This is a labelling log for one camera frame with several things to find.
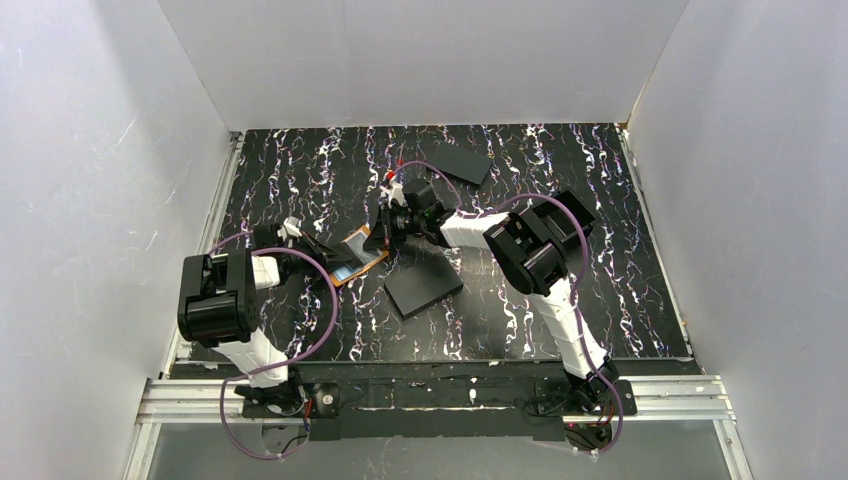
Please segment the black plastic box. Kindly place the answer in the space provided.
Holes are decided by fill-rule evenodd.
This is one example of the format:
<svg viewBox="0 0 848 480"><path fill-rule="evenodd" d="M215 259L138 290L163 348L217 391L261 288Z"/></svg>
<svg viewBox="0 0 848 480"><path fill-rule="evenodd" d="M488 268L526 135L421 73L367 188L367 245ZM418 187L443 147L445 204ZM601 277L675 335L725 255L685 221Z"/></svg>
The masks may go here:
<svg viewBox="0 0 848 480"><path fill-rule="evenodd" d="M558 192L554 199L571 212L588 238L596 222L595 211L589 209L571 190ZM577 229L561 209L548 200L534 200L532 210L561 241L567 252L581 251Z"/></svg>

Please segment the orange leather card holder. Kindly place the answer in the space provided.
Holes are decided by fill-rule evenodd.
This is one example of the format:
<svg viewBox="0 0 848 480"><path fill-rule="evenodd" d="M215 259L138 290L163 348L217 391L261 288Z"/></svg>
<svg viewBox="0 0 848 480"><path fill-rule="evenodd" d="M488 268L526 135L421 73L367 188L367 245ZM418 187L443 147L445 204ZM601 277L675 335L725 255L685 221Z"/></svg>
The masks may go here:
<svg viewBox="0 0 848 480"><path fill-rule="evenodd" d="M388 257L389 252L384 247L374 249L364 247L370 233L369 227L363 225L343 241L330 247L332 255L327 261L327 271L335 287L341 287L364 275Z"/></svg>

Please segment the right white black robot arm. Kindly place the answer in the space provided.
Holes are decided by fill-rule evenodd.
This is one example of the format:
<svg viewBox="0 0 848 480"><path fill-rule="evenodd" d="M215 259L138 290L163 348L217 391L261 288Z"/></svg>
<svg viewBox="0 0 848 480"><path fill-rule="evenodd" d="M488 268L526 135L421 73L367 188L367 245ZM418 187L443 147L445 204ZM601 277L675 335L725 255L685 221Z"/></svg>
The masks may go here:
<svg viewBox="0 0 848 480"><path fill-rule="evenodd" d="M545 321L573 389L596 399L617 380L608 352L590 333L577 305L595 216L571 191L525 193L521 198L527 204L517 210L505 201L472 214L445 207L422 178L399 182L389 172L380 189L367 248L391 248L419 237L443 248L489 251L504 278ZM574 252L581 255L580 273L571 277L567 260Z"/></svg>

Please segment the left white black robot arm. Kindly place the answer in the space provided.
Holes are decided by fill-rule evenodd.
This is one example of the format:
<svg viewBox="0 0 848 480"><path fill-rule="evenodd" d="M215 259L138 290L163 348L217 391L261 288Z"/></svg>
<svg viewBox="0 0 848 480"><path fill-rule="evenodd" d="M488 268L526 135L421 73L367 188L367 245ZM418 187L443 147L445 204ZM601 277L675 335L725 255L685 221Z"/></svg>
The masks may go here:
<svg viewBox="0 0 848 480"><path fill-rule="evenodd" d="M247 234L252 239L248 248L185 258L177 326L184 340L226 356L251 387L277 387L288 382L293 360L261 331L258 291L284 284L303 264L312 267L330 294L331 318L316 343L321 346L337 324L339 287L384 260L388 250L367 245L367 227L340 243L325 244L296 217Z"/></svg>

